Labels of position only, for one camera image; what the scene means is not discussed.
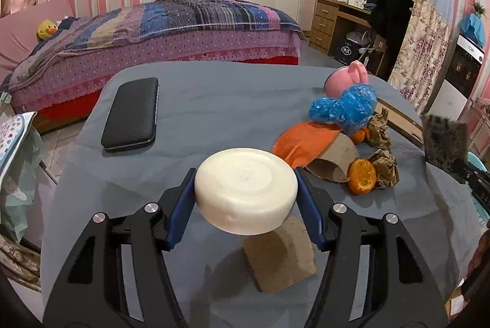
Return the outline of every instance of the wooden desk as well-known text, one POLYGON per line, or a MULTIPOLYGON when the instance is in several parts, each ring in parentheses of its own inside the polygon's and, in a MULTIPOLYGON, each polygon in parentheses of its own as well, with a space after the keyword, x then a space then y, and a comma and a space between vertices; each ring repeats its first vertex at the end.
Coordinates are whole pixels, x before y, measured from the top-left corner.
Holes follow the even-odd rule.
MULTIPOLYGON (((336 46, 342 42, 349 32, 362 25, 370 30, 367 19, 371 15, 368 10, 363 10, 347 3, 336 0, 317 0, 315 16, 310 34, 309 46, 331 57, 335 54, 336 46)), ((386 40, 376 35, 373 47, 378 52, 377 61, 370 60, 368 70, 377 74, 383 62, 386 51, 386 40)))

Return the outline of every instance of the yellow duck plush toy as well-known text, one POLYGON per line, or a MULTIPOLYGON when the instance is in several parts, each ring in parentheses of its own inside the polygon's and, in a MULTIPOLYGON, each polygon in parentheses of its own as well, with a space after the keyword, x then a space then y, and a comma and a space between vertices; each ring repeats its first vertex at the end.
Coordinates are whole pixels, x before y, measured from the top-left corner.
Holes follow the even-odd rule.
POLYGON ((54 35, 58 31, 58 25, 51 21, 43 21, 39 24, 37 28, 37 36, 41 40, 45 40, 51 35, 54 35))

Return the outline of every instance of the desk drawer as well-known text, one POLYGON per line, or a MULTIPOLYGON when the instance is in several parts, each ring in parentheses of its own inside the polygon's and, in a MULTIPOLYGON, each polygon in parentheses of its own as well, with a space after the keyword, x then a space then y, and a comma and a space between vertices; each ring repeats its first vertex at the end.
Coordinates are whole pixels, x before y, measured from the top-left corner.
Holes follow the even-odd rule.
POLYGON ((337 11, 339 11, 339 8, 336 6, 317 3, 317 9, 315 10, 315 15, 319 15, 322 18, 331 19, 332 21, 335 21, 335 18, 337 17, 337 11))
POLYGON ((313 29, 310 34, 310 41, 316 45, 328 50, 330 47, 330 42, 332 41, 332 36, 326 33, 317 31, 313 29))
POLYGON ((313 19, 313 29, 326 33, 327 35, 333 35, 334 27, 335 27, 335 21, 331 21, 329 19, 322 18, 318 15, 315 15, 313 19))

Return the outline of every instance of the silver screw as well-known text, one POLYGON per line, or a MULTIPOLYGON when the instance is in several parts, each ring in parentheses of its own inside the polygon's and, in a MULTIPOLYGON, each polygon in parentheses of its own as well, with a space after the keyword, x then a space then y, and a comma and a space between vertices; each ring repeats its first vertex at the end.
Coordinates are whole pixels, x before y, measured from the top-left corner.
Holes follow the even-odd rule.
POLYGON ((347 212, 347 206, 345 206, 343 203, 336 203, 334 205, 334 210, 337 212, 337 213, 345 213, 347 212))
POLYGON ((147 213, 155 213, 158 210, 158 203, 147 203, 145 205, 145 212, 147 213))
POLYGON ((390 224, 397 224, 398 223, 398 216, 394 215, 393 213, 388 213, 386 215, 386 221, 390 224))
POLYGON ((94 214, 94 217, 92 217, 92 221, 94 223, 102 223, 105 220, 105 214, 104 213, 96 213, 94 214))

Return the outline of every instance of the green plant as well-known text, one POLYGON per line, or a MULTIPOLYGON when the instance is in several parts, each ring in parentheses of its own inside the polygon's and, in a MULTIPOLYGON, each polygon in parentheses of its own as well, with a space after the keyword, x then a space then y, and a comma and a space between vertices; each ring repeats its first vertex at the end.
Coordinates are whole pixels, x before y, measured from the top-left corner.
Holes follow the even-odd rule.
POLYGON ((487 12, 487 9, 478 0, 473 0, 473 9, 478 18, 484 17, 487 12))

